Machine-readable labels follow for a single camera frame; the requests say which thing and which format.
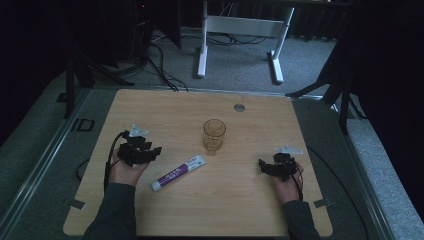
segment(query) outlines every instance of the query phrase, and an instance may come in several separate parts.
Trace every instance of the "table surface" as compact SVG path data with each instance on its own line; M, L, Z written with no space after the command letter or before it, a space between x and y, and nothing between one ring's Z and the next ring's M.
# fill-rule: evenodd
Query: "table surface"
M245 107L235 110L235 104ZM203 124L212 118L227 127L215 156L203 147ZM304 167L304 200L309 202L321 236L332 233L291 100L278 96L227 93L119 90L93 150L64 232L82 235L103 199L104 166L115 137L132 124L149 131L161 155L143 173L136 190L137 235L144 236L286 236L287 226L268 175L258 159L272 163L275 147L303 150L292 155ZM200 154L206 165L154 192L151 183Z

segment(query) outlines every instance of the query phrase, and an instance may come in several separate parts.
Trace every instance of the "toothpaste tube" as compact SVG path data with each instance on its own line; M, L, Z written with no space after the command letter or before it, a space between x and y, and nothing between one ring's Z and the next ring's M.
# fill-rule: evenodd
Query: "toothpaste tube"
M194 156L192 159L188 160L183 165L177 167L176 169L167 173L165 176L159 178L156 182L152 183L153 191L157 191L165 187L166 185L178 179L179 177L184 176L185 174L205 164L206 161L202 158L202 156Z

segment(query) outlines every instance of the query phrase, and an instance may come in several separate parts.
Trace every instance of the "white stand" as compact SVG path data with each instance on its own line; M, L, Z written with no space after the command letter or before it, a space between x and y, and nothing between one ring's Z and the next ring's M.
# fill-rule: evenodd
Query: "white stand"
M205 77L206 58L208 55L208 46L206 45L208 32L231 33L240 35L254 35L263 37L278 37L278 43L275 51L271 51L271 60L274 67L276 81L283 83L283 73L281 71L280 56L287 30L290 26L290 20L293 16L294 8L289 8L284 21L270 21L247 18L233 18L221 16L208 16L208 2L203 2L203 21L202 21L202 47L200 49L199 69L197 75Z

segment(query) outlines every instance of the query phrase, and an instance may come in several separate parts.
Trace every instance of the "hand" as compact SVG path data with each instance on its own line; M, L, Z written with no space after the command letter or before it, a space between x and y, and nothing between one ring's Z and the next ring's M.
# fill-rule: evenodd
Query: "hand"
M303 172L303 167L296 162L298 171L293 175L296 179L300 189L303 188L303 182L300 180L300 175ZM274 182L275 190L277 191L278 199L281 204L284 205L293 200L299 199L299 191L297 189L296 183L293 178L289 178L287 181L282 182L279 177L271 176L272 181Z
M149 166L149 163L133 165L133 167L130 167L118 158L118 151L119 149L115 149L113 151L113 161L111 166L113 164L114 165L110 169L109 182L128 184L135 187L141 174Z

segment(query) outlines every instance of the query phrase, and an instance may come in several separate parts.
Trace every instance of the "sleeve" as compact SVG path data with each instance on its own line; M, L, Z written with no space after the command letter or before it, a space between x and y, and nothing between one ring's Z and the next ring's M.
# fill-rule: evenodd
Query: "sleeve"
M136 239L135 187L110 183L96 218L82 239Z
M309 204L303 201L290 201L283 206L291 240L321 239L315 228Z

